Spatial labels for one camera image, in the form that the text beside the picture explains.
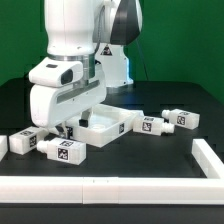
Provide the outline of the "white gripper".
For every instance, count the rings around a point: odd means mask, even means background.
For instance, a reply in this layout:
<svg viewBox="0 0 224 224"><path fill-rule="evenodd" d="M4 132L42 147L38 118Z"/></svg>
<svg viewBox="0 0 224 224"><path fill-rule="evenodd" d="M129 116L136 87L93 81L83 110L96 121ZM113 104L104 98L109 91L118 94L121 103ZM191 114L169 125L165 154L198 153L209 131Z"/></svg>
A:
<svg viewBox="0 0 224 224"><path fill-rule="evenodd" d="M34 83L30 92L32 122L38 127L55 127L59 136L66 138L59 125L77 114L79 125L89 126L91 111L87 110L106 98L105 74L102 65L93 66L95 76L84 82L84 65L80 61L44 59L29 73Z"/></svg>

